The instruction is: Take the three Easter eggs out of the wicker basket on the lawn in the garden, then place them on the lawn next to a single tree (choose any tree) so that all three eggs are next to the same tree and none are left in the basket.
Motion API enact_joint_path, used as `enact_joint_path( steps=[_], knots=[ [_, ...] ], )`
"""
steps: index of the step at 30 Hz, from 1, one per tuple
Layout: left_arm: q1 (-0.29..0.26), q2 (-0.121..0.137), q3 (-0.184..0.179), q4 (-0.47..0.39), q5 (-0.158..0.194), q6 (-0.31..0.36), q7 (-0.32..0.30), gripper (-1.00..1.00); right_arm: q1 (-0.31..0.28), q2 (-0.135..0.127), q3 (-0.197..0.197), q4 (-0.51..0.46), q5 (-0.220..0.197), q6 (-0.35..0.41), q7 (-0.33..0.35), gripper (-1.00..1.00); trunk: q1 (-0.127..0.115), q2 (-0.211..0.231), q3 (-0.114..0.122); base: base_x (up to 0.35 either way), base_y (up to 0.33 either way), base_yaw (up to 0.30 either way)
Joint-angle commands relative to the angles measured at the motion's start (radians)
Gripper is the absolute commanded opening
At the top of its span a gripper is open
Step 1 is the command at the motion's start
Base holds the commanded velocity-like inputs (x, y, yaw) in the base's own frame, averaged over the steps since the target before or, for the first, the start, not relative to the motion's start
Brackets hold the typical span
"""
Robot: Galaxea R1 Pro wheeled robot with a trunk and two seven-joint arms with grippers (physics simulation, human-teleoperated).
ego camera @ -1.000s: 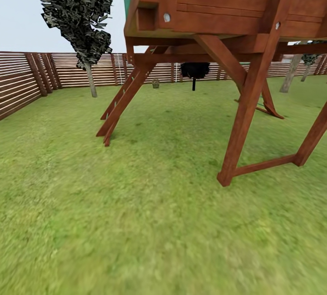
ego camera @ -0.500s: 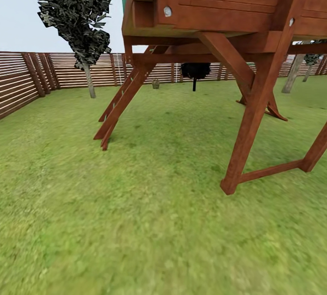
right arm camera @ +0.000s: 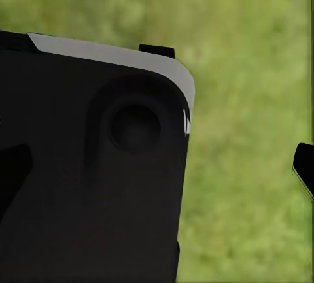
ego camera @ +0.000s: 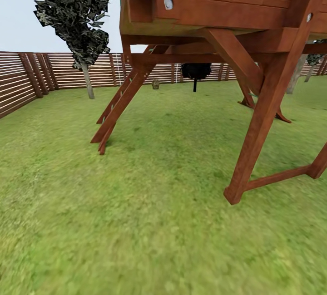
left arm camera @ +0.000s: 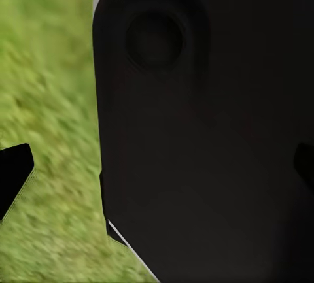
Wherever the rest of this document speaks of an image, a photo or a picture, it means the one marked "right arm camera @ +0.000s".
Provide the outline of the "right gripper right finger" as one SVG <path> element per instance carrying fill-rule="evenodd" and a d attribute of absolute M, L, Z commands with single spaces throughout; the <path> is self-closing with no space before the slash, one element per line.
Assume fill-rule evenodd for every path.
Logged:
<path fill-rule="evenodd" d="M 296 149 L 293 166 L 314 196 L 314 146 L 300 143 Z"/>

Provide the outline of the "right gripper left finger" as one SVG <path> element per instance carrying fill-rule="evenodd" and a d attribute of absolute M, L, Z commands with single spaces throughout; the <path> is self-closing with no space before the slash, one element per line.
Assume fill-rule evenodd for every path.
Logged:
<path fill-rule="evenodd" d="M 34 166 L 29 144 L 0 150 L 0 221 Z"/>

